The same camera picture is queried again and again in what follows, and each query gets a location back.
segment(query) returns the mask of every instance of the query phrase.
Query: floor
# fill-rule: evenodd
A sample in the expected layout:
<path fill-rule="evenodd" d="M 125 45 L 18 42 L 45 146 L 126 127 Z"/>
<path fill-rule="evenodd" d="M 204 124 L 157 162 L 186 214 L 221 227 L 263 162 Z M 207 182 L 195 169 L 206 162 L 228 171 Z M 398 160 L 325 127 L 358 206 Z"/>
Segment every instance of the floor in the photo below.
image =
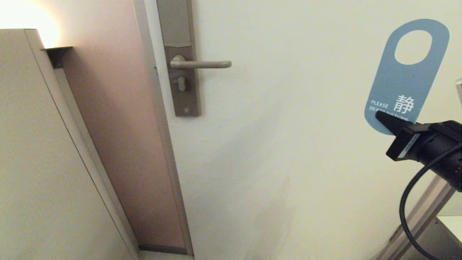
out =
<path fill-rule="evenodd" d="M 194 257 L 182 254 L 165 254 L 141 251 L 141 260 L 194 260 Z"/>

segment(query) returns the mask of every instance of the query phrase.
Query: pink wall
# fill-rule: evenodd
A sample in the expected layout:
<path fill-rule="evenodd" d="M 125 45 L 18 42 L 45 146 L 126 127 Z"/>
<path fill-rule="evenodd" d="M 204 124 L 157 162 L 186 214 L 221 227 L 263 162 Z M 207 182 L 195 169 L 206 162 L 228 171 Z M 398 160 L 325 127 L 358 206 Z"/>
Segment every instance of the pink wall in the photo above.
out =
<path fill-rule="evenodd" d="M 67 79 L 138 242 L 185 248 L 132 2 L 41 2 L 74 46 Z"/>

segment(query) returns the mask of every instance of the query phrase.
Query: white door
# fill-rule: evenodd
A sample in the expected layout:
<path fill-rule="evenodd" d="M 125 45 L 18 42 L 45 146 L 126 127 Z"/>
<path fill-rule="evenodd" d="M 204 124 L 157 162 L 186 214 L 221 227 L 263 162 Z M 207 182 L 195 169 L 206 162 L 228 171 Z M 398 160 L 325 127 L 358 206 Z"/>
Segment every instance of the white door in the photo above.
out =
<path fill-rule="evenodd" d="M 202 115 L 176 117 L 155 0 L 154 52 L 197 260 L 368 260 L 399 224 L 420 164 L 393 162 L 393 141 L 364 109 L 390 34 L 438 20 L 450 42 L 419 122 L 462 120 L 459 0 L 194 0 Z M 429 38 L 402 39 L 400 61 Z M 420 181 L 415 204 L 433 178 Z"/>

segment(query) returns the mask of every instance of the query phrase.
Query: light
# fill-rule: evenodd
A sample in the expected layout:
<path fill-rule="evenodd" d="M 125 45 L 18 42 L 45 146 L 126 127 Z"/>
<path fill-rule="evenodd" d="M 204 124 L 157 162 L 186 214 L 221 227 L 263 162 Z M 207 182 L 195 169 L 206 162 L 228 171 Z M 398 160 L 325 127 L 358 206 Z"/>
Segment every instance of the light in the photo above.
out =
<path fill-rule="evenodd" d="M 34 0 L 0 0 L 0 29 L 38 29 L 45 48 L 57 47 L 59 28 Z"/>

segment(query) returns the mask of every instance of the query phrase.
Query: wall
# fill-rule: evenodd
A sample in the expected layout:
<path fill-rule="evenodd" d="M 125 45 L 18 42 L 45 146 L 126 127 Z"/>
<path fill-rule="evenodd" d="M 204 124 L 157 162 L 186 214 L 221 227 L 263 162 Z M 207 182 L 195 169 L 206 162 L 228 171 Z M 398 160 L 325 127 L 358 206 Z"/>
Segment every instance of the wall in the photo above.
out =
<path fill-rule="evenodd" d="M 462 215 L 462 193 L 456 192 L 444 205 L 438 216 L 460 216 Z"/>
<path fill-rule="evenodd" d="M 139 244 L 185 248 L 132 1 L 2 6 L 0 28 L 38 28 L 46 48 L 74 46 L 65 72 Z"/>

